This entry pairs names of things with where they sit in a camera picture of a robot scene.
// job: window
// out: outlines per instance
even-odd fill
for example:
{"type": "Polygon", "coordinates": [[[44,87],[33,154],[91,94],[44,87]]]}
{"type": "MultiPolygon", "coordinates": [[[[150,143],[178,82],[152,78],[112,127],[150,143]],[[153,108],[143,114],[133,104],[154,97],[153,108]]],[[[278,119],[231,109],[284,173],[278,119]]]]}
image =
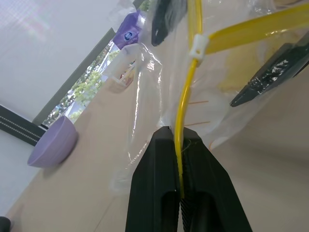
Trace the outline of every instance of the window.
{"type": "Polygon", "coordinates": [[[51,111],[43,125],[49,127],[61,116],[67,116],[75,122],[108,78],[102,73],[119,51],[118,47],[110,41],[51,111]]]}

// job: white wall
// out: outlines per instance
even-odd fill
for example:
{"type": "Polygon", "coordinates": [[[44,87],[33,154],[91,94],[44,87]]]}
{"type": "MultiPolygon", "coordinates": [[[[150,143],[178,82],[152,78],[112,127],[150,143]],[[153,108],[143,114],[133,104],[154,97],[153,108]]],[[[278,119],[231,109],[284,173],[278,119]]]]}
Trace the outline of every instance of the white wall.
{"type": "Polygon", "coordinates": [[[0,104],[32,121],[111,28],[124,0],[1,0],[0,104]]]}
{"type": "Polygon", "coordinates": [[[27,166],[33,146],[0,130],[0,216],[24,191],[38,168],[27,166]]]}

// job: white cable clip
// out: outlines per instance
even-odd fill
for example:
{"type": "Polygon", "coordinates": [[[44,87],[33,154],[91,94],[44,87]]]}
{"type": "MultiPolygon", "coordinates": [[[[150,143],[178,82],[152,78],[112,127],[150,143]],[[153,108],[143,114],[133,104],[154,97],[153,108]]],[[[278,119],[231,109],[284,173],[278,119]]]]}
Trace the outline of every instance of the white cable clip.
{"type": "Polygon", "coordinates": [[[204,59],[208,42],[209,39],[206,35],[196,34],[193,39],[192,48],[189,52],[189,57],[191,59],[197,59],[198,64],[200,64],[204,59]]]}

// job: clear plastic bag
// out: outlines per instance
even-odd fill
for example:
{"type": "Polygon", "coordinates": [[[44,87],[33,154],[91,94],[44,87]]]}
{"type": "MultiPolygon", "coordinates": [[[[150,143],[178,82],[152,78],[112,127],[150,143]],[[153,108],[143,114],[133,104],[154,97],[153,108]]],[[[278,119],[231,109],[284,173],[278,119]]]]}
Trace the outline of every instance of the clear plastic bag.
{"type": "MultiPolygon", "coordinates": [[[[205,34],[276,11],[271,0],[204,0],[202,3],[205,34]]],[[[186,3],[172,0],[171,4],[173,12],[169,9],[164,19],[169,35],[162,44],[151,43],[156,2],[141,32],[128,146],[122,159],[123,168],[112,182],[112,188],[120,193],[129,192],[133,172],[153,132],[161,126],[173,129],[175,125],[190,59],[187,15],[175,15],[186,11],[186,3]]],[[[206,55],[191,85],[184,126],[196,131],[209,149],[239,132],[274,91],[259,94],[236,107],[230,104],[282,45],[296,43],[305,32],[302,29],[282,31],[264,40],[206,55]]]]}

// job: purple bowl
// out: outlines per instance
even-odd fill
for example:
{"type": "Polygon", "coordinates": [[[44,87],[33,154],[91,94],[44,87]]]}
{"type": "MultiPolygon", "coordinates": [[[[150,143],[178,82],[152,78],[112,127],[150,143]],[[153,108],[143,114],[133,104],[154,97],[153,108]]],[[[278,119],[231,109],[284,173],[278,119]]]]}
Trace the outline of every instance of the purple bowl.
{"type": "Polygon", "coordinates": [[[73,150],[77,137],[73,123],[60,117],[38,141],[27,164],[39,168],[60,164],[73,150]]]}

